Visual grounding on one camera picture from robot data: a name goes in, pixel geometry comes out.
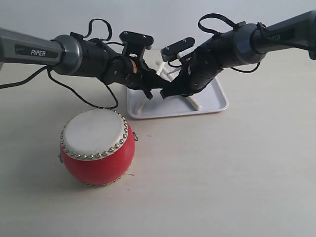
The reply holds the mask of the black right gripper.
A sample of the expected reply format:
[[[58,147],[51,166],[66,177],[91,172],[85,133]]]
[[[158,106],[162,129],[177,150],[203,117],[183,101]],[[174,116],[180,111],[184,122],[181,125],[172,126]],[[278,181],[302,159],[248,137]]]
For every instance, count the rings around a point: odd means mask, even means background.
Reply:
[[[191,96],[200,93],[220,73],[222,67],[212,60],[191,57],[179,75],[160,91],[163,99],[170,96]]]

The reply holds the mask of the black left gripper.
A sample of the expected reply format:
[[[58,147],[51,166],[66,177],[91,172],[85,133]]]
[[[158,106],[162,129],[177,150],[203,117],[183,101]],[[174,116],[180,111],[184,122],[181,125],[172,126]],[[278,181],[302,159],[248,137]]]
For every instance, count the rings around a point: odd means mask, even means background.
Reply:
[[[136,57],[121,55],[108,59],[108,85],[113,83],[133,90],[142,90],[149,100],[153,98],[152,89],[165,89],[171,84],[155,70],[145,69]]]

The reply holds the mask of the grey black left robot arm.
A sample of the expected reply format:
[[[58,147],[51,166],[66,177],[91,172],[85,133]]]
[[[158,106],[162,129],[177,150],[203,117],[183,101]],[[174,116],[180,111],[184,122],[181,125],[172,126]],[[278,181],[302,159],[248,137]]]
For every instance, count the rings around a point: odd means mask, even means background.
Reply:
[[[119,38],[123,51],[110,48],[104,39],[85,40],[70,33],[52,40],[2,28],[0,30],[0,61],[44,65],[64,76],[97,78],[103,84],[121,84],[141,90],[152,99],[152,89],[165,89],[170,82],[161,78],[143,59],[154,39],[150,35],[123,31]]]

